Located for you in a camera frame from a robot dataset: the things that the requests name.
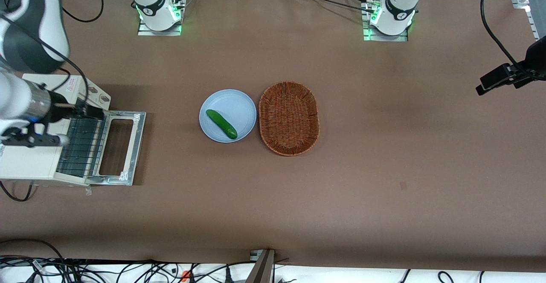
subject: warning label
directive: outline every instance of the warning label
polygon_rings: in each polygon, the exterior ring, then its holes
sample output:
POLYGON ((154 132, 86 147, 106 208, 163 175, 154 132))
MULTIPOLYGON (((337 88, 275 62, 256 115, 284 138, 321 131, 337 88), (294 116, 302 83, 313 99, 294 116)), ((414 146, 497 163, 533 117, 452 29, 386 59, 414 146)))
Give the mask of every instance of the warning label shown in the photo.
POLYGON ((76 77, 70 77, 67 83, 67 92, 74 92, 76 89, 76 77))

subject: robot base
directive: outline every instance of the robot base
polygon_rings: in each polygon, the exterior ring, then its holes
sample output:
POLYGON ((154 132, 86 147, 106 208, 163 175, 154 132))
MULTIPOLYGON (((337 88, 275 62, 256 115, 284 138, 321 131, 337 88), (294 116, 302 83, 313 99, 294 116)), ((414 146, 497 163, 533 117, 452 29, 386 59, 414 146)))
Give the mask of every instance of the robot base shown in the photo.
MULTIPOLYGON (((376 11, 378 7, 380 7, 380 5, 381 5, 381 0, 368 0, 366 3, 362 3, 361 7, 363 9, 372 9, 376 11)), ((394 36, 386 35, 380 32, 377 29, 377 27, 371 23, 374 16, 375 16, 374 13, 367 13, 365 11, 362 11, 362 26, 363 26, 365 41, 384 41, 384 42, 408 41, 408 29, 411 28, 411 25, 410 27, 404 29, 402 34, 394 35, 394 36)))

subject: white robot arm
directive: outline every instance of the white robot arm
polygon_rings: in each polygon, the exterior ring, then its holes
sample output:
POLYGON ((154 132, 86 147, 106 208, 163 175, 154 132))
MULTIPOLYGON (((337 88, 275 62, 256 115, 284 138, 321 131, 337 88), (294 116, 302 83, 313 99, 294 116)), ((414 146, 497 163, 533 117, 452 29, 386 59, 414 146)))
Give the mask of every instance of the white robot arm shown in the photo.
MULTIPOLYGON (((180 20, 177 0, 135 0, 139 12, 152 30, 165 30, 180 20)), ((103 118, 100 108, 76 107, 66 99, 12 71, 51 73, 64 58, 29 36, 32 34, 65 58, 70 54, 62 20, 61 0, 21 0, 18 9, 0 19, 0 141, 5 145, 57 146, 66 139, 47 133, 49 123, 73 116, 103 118), (35 124, 43 124, 42 133, 35 124)))
POLYGON ((370 23, 386 35, 399 35, 411 25, 419 0, 381 0, 380 9, 370 23))
POLYGON ((181 0, 134 0, 149 29, 163 31, 181 20, 181 0))
MULTIPOLYGON (((4 15, 68 56, 70 49, 62 11, 61 0, 21 0, 18 9, 4 15)), ((21 72, 51 73, 63 63, 63 58, 18 27, 0 20, 0 66, 21 72)))

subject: white floor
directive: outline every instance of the white floor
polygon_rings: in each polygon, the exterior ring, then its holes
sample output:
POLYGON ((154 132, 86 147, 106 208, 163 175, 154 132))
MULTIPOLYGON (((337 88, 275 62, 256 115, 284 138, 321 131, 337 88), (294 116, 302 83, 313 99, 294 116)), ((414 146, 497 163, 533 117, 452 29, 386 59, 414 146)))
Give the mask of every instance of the white floor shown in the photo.
MULTIPOLYGON (((193 273, 195 275, 205 274, 213 269, 223 266, 223 264, 201 264, 197 266, 193 273)), ((253 264, 240 264, 230 267, 232 278, 235 282, 244 281, 252 269, 253 264)), ((87 269, 93 271, 111 271, 118 273, 124 265, 99 265, 89 266, 87 269)), ((177 277, 181 277, 183 271, 189 270, 190 264, 170 264, 164 269, 169 273, 178 267, 177 277)), ((150 265, 143 265, 132 271, 124 272, 119 279, 119 283, 134 283, 145 271, 150 269, 150 265)), ((53 267, 46 267, 44 271, 56 274, 53 267)), ((275 270, 275 283, 281 279, 291 281, 296 279, 296 283, 399 283, 404 276, 405 269, 369 269, 369 268, 324 268, 324 267, 302 267, 302 266, 277 266, 275 270)), ((0 269, 0 283, 21 283, 25 282, 33 269, 31 267, 8 267, 0 269)), ((478 283, 479 271, 449 271, 454 283, 478 283)), ((100 273, 102 279, 95 278, 101 283, 115 283, 118 275, 111 273, 100 273)), ((405 283, 439 283, 438 271, 430 270, 411 270, 405 283)), ((224 282, 226 277, 225 269, 221 269, 211 275, 215 279, 224 282)), ((443 277, 446 283, 450 283, 447 277, 443 277)), ((92 279, 84 277, 84 283, 96 283, 92 279)), ((154 275, 150 283, 178 283, 180 280, 172 276, 167 281, 164 275, 154 275)), ((61 283, 61 277, 45 277, 46 283, 61 283)), ((209 277, 199 280, 201 283, 215 283, 209 277)), ((546 273, 513 273, 513 272, 489 272, 483 275, 482 283, 544 283, 546 282, 546 273)))

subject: silver cylinder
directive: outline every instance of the silver cylinder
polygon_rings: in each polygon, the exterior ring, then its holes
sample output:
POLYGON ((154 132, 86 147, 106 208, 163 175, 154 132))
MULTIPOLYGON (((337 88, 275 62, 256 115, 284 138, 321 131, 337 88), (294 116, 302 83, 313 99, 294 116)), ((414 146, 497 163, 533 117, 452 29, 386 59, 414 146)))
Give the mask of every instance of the silver cylinder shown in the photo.
POLYGON ((35 83, 32 83, 31 81, 25 82, 29 85, 31 90, 31 101, 21 118, 30 122, 37 122, 49 112, 49 109, 51 108, 51 97, 47 90, 41 89, 35 83))

